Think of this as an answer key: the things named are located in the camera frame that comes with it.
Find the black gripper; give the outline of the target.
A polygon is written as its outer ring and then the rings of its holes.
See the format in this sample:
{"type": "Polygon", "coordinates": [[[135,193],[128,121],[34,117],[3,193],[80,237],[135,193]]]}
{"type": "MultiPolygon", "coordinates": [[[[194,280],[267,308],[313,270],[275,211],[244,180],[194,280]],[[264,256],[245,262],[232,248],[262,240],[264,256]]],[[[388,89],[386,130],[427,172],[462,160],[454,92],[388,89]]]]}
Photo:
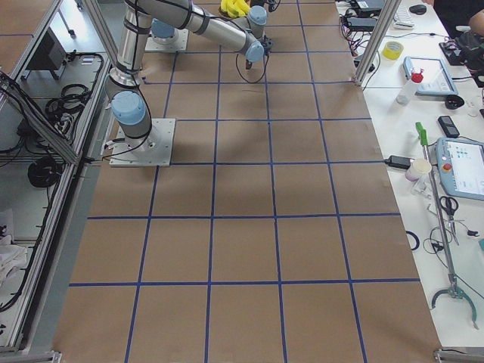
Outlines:
{"type": "Polygon", "coordinates": [[[266,57],[269,57],[271,54],[271,49],[273,47],[273,41],[271,38],[267,37],[267,35],[264,35],[261,40],[260,40],[262,47],[264,48],[264,55],[266,57]]]}

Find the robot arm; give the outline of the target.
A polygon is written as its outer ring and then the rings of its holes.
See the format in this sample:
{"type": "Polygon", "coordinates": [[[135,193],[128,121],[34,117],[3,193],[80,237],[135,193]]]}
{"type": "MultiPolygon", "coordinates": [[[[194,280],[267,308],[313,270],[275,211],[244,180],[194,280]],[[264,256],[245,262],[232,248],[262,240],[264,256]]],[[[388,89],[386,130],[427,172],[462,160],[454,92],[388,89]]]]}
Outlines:
{"type": "Polygon", "coordinates": [[[267,55],[268,10],[263,5],[235,1],[220,9],[222,16],[218,17],[192,1],[126,2],[116,63],[105,82],[112,114],[123,132],[124,153],[149,150],[158,140],[139,89],[141,64],[151,44],[158,51],[184,51],[187,35],[193,33],[242,54],[247,64],[267,55]]]}

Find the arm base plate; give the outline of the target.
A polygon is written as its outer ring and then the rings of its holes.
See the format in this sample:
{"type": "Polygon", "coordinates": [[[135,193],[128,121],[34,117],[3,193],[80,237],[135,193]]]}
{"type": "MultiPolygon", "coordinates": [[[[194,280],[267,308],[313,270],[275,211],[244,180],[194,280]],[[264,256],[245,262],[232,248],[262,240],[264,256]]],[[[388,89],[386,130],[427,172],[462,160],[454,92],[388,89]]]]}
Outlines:
{"type": "Polygon", "coordinates": [[[121,128],[116,134],[123,141],[113,146],[114,156],[109,158],[112,167],[170,166],[172,158],[175,119],[153,119],[147,140],[126,138],[121,128]]]}
{"type": "Polygon", "coordinates": [[[167,38],[155,36],[155,34],[151,32],[147,39],[145,51],[155,53],[176,53],[186,51],[187,45],[188,31],[186,29],[175,29],[173,36],[167,38]]]}

